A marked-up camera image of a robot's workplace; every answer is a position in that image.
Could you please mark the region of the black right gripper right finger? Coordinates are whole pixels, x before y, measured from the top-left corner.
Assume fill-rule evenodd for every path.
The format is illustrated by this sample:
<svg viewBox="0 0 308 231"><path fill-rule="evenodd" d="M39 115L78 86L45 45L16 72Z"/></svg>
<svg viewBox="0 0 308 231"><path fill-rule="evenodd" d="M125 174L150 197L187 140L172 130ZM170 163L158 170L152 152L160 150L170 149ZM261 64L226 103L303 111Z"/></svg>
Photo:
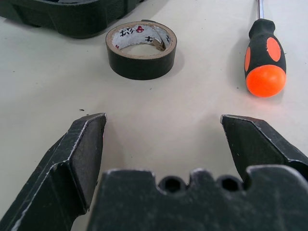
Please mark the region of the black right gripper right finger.
<svg viewBox="0 0 308 231"><path fill-rule="evenodd" d="M308 157L264 120L222 115L223 126L237 172L244 177L249 166L285 165L308 180Z"/></svg>

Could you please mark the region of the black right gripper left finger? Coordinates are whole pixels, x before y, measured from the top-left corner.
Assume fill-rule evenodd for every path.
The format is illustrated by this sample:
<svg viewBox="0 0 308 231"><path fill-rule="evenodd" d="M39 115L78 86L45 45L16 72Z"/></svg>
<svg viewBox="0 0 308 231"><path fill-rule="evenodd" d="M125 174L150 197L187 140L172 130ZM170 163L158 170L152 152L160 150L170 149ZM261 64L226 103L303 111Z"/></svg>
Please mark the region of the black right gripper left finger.
<svg viewBox="0 0 308 231"><path fill-rule="evenodd" d="M106 114L99 113L72 123L0 220L0 231L71 231L93 199L106 121Z"/></svg>

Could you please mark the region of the black orange handled screwdriver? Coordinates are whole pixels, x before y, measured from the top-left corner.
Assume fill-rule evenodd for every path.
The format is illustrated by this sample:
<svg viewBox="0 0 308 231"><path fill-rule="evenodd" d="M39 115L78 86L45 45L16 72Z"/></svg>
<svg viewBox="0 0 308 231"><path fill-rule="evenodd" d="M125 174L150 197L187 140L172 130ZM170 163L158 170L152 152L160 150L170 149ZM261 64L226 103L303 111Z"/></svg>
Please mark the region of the black orange handled screwdriver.
<svg viewBox="0 0 308 231"><path fill-rule="evenodd" d="M267 98L279 94L286 84L286 59L274 35L275 23L264 18L263 0L257 2L257 20L250 31L244 59L245 82L249 92Z"/></svg>

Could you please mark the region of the black electrical tape roll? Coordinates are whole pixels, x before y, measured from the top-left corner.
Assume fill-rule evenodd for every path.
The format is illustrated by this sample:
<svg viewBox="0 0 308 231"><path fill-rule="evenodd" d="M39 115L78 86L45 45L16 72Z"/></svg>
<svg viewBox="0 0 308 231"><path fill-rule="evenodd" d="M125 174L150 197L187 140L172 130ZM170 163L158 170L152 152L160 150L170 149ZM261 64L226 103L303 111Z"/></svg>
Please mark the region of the black electrical tape roll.
<svg viewBox="0 0 308 231"><path fill-rule="evenodd" d="M105 38L109 65L122 77L151 80L168 73L174 65L177 37L167 26L141 20L111 29ZM126 47L147 44L160 51L153 55L132 55L122 52Z"/></svg>

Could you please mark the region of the black plastic tool case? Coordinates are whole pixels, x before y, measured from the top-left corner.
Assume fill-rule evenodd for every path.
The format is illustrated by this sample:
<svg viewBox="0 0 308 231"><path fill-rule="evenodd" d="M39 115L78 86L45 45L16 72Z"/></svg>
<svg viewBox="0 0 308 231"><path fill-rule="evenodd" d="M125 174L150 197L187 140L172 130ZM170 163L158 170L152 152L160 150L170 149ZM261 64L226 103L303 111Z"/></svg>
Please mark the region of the black plastic tool case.
<svg viewBox="0 0 308 231"><path fill-rule="evenodd" d="M28 26L87 39L100 34L144 0L0 0L0 16Z"/></svg>

